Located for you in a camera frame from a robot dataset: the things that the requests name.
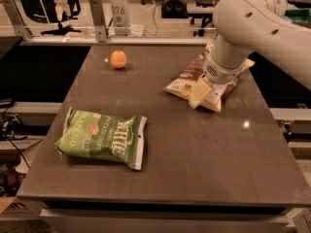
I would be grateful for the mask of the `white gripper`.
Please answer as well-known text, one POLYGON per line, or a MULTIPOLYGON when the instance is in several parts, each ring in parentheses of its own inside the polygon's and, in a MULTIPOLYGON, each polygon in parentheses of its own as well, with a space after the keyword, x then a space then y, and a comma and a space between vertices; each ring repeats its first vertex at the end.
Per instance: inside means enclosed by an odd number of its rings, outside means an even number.
MULTIPOLYGON (((237 67, 226 68, 218 64, 212 57, 212 54, 207 55, 203 65, 205 75, 211 83, 225 84, 232 82, 242 70, 245 62, 242 62, 237 67)), ((189 104, 193 109, 196 109, 211 92, 212 85, 206 78, 199 78, 192 89, 189 104)))

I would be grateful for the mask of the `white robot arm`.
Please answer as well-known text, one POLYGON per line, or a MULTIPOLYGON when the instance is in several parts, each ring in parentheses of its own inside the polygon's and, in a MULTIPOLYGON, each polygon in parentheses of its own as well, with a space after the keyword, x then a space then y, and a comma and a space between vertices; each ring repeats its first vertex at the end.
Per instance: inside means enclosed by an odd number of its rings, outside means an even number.
POLYGON ((212 83, 229 83, 254 52, 294 79, 290 97, 310 102, 311 29, 284 20, 286 0, 220 0, 213 12, 218 32, 203 70, 212 83))

